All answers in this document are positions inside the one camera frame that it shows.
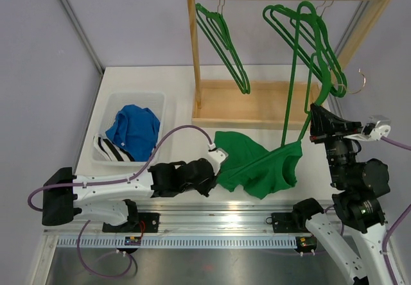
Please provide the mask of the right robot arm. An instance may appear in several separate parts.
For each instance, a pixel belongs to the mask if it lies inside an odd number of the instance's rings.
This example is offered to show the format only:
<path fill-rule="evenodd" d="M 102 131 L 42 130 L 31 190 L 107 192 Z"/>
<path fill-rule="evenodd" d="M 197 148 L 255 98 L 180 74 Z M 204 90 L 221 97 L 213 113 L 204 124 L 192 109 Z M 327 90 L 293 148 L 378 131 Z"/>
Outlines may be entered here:
<path fill-rule="evenodd" d="M 354 252 L 333 228 L 325 210 L 314 198 L 293 206 L 293 227 L 307 230 L 317 238 L 347 284 L 399 284 L 403 279 L 398 267 L 390 262 L 388 243 L 410 209 L 407 208 L 388 229 L 378 201 L 390 192 L 388 166 L 378 159 L 356 160 L 362 141 L 387 141 L 390 120 L 372 116 L 363 126 L 316 104 L 310 106 L 310 117 L 310 141 L 325 146 L 331 185 L 339 190 L 332 196 L 333 208 L 343 226 L 351 230 L 358 250 Z"/>

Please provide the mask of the green tank top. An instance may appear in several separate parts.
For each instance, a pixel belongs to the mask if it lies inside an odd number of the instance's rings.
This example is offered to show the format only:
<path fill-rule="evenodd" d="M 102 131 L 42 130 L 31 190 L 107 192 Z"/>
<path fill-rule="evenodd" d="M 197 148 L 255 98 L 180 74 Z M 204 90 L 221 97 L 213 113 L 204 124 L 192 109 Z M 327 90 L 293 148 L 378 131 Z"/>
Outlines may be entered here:
<path fill-rule="evenodd" d="M 228 154 L 216 179 L 224 189 L 233 192 L 242 186 L 247 194 L 262 200 L 296 186 L 295 171 L 302 158 L 300 141 L 269 151 L 245 134 L 217 131 L 214 143 Z"/>

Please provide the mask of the blue tank top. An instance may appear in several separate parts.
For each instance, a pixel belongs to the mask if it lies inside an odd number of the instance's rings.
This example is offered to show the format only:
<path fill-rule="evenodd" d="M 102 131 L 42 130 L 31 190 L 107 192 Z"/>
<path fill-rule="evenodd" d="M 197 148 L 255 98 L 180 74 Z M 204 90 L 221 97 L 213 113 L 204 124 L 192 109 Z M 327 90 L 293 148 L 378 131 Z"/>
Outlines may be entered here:
<path fill-rule="evenodd" d="M 105 132 L 106 138 L 136 162 L 146 162 L 157 145 L 160 121 L 149 108 L 125 105 Z"/>

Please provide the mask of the striped black white tank top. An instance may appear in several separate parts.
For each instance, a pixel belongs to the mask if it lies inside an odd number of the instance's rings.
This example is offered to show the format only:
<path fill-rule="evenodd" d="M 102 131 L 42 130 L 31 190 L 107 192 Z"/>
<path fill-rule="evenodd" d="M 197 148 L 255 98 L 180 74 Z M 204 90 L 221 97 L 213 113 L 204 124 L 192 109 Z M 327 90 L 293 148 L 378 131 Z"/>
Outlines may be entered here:
<path fill-rule="evenodd" d="M 93 137 L 94 150 L 105 160 L 111 162 L 134 162 L 133 156 L 123 148 L 117 147 L 109 139 L 97 134 Z"/>

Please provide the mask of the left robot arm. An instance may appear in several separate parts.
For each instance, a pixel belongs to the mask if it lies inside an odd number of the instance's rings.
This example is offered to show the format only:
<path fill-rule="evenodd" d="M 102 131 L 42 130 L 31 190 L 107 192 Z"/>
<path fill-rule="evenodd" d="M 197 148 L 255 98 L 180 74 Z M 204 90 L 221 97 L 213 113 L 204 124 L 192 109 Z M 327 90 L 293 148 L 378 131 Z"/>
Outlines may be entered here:
<path fill-rule="evenodd" d="M 139 226 L 138 201 L 173 198 L 188 191 L 208 197 L 221 162 L 158 163 L 140 175 L 87 177 L 60 168 L 43 185 L 42 225 L 54 227 L 75 218 L 99 221 L 106 232 L 132 232 Z"/>

